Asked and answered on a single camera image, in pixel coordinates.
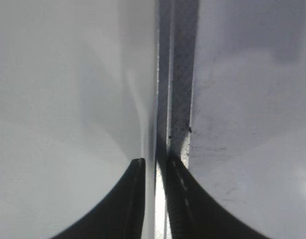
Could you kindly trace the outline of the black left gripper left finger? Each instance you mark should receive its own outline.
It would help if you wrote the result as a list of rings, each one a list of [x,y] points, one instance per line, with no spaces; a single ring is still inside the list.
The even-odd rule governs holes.
[[[145,159],[131,161],[114,188],[56,239],[140,239],[145,213]]]

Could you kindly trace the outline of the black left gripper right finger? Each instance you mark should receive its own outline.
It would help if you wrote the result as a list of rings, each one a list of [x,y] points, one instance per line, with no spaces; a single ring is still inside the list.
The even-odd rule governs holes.
[[[234,217],[195,180],[178,155],[157,142],[167,212],[174,239],[263,239],[265,236]]]

